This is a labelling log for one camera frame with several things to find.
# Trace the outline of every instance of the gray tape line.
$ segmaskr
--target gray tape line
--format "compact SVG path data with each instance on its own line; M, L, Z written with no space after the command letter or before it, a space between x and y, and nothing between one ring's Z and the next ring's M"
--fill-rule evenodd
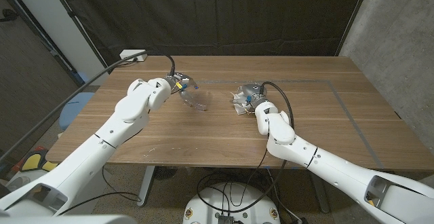
M374 158L374 161L376 162L377 166L379 168L384 169L384 166L382 164L382 162L380 161L380 159L378 158L378 156L375 154L375 151L371 148L371 145L369 144L368 140L366 139L365 135L363 135L363 132L360 130L360 127L357 125L356 121L354 120L353 116L350 114L349 110L347 109L347 107L344 104L344 101L342 101L342 99L339 97L338 92L336 91L336 89L334 89L334 86L332 84L331 81L329 80L321 80L321 79L288 79L288 80L269 80L271 82L315 82L315 83L321 83L321 82L325 82L328 84L328 86L330 87L330 89L332 90L334 96L336 97L336 100L339 102L340 106L342 107L342 109L344 110L345 114L347 115L348 119L350 120L351 124L353 125L354 129L356 130L356 132L358 133L358 135L360 136L360 139L363 141L366 149L368 150L368 152L370 153L370 155ZM220 80L216 80L216 81L197 81L197 83L204 83L204 84L211 84L211 83L262 83L264 81L220 81Z
M267 81L271 81L271 82L328 82L327 80L316 80L316 79L304 79L304 80L267 80ZM215 81L196 81L199 84L212 84L212 83L262 83L264 81L220 81L220 80L215 80Z
M368 140L366 140L366 137L365 137L365 135L363 135L363 132L361 132L360 127L357 125L357 123L353 119L353 116L351 116L350 111L348 111L347 107L344 104L344 101L342 101L342 99L340 99L338 92L336 91L336 89L334 89L332 82L327 81L327 84L330 86L330 89L333 91L334 96L336 97L336 99L340 103L340 106L342 107L342 109L345 111L345 114L347 114L347 117L350 119L350 122L352 123L354 129L357 131L358 135L360 136L360 139L365 144L366 149L368 149L369 153L374 158L374 161L377 163L377 166L384 169L383 164L381 163L380 159L378 159L378 156L375 154L375 151L371 148L371 145L369 144Z

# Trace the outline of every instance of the table leg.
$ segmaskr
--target table leg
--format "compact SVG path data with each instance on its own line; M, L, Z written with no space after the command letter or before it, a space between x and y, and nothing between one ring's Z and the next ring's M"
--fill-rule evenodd
M140 193L138 194L142 201L137 202L139 207L143 207L148 200L149 191L151 190L154 181L154 170L155 166L147 166L144 171L142 187L140 188Z
M311 175L311 181L313 184L313 188L315 189L315 195L318 199L319 210L327 214L330 212L330 206L327 201L326 190L324 189L323 179L319 178L316 174L309 172Z

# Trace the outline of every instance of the yellow object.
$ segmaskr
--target yellow object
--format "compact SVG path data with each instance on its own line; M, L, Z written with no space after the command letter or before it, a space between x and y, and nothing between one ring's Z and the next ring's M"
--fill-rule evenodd
M46 163L42 166L42 170L50 171L50 170L53 170L57 165L58 165L58 164L51 163L51 162L46 162Z
M41 155L40 154L34 154L30 156L25 163L22 165L22 170L32 170L32 169L38 169L39 161L41 161Z

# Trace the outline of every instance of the white wall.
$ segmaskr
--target white wall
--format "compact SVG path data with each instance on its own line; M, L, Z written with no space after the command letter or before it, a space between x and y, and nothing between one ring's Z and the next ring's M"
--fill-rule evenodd
M348 56L434 154L434 0L364 0Z
M91 78L104 68L60 0L22 1L78 72ZM101 85L107 76L92 85Z

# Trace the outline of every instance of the blue chair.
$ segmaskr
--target blue chair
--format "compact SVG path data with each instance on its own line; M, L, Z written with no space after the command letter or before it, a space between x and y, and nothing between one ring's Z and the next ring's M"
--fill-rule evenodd
M60 129L66 130L68 128L93 95L93 92L80 92L69 100L60 112Z

